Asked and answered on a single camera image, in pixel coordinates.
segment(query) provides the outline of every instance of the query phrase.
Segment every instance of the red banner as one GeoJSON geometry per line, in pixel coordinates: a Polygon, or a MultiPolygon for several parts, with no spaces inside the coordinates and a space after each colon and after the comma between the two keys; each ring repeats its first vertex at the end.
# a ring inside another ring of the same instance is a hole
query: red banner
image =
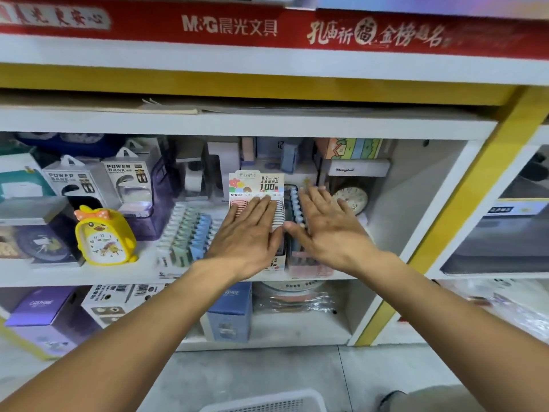
{"type": "Polygon", "coordinates": [[[0,0],[0,33],[549,59],[545,21],[305,11],[238,3],[0,0]]]}

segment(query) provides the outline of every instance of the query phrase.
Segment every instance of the barcode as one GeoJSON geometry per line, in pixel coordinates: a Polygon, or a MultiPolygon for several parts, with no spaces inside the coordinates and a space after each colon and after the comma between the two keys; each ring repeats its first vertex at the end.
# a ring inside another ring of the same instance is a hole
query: barcode
{"type": "Polygon", "coordinates": [[[147,293],[147,289],[149,288],[148,284],[139,284],[137,285],[137,291],[136,295],[145,295],[147,293]]]}

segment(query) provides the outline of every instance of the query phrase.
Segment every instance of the pink bow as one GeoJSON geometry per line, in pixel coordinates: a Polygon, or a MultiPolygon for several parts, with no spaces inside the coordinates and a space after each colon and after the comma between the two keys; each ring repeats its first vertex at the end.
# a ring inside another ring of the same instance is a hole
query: pink bow
{"type": "Polygon", "coordinates": [[[74,215],[76,215],[76,219],[78,221],[82,221],[84,218],[96,218],[96,217],[102,218],[104,220],[110,220],[109,210],[100,210],[92,213],[85,213],[84,211],[76,210],[74,211],[74,215]]]}

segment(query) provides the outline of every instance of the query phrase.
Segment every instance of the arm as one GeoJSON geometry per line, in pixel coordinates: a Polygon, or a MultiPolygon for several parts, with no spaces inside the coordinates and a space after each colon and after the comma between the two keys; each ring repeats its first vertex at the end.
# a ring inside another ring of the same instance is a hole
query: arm
{"type": "Polygon", "coordinates": [[[286,222],[288,232],[401,313],[487,411],[547,410],[549,346],[377,249],[347,204],[325,189],[300,191],[300,198],[310,233],[286,222]]]}
{"type": "Polygon", "coordinates": [[[147,303],[56,361],[0,404],[23,412],[135,411],[183,337],[232,284],[272,261],[276,204],[253,199],[235,220],[231,207],[206,259],[147,303]]]}

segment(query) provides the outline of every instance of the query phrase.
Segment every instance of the hand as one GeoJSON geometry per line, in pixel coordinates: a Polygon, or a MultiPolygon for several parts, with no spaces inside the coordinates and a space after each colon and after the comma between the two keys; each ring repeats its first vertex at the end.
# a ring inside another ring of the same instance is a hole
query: hand
{"type": "Polygon", "coordinates": [[[235,274],[235,280],[249,279],[269,267],[284,235],[283,228],[271,233],[276,202],[269,195],[261,200],[252,198],[238,218],[238,207],[231,205],[229,213],[217,231],[206,258],[223,262],[235,274]]]}
{"type": "Polygon", "coordinates": [[[309,232],[291,221],[284,227],[316,260],[358,276],[368,259],[381,253],[347,203],[342,199],[336,203],[325,187],[309,187],[308,193],[301,188],[299,198],[309,232]]]}

